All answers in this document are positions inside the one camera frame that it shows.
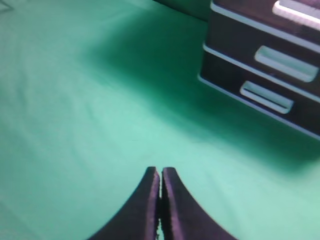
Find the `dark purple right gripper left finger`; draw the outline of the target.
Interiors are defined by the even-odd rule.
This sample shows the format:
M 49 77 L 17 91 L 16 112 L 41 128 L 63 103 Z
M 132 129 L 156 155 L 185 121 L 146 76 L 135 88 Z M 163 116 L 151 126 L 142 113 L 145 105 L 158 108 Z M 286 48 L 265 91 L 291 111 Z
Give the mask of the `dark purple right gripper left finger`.
M 155 240 L 159 226 L 160 176 L 149 166 L 121 209 L 91 240 Z

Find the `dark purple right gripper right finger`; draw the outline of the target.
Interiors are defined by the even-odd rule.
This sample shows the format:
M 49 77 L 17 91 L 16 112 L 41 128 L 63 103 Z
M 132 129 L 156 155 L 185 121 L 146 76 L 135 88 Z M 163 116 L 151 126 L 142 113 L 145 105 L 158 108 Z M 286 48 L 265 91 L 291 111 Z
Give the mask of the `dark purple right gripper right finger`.
M 187 190 L 173 167 L 162 170 L 161 228 L 165 240 L 234 240 Z

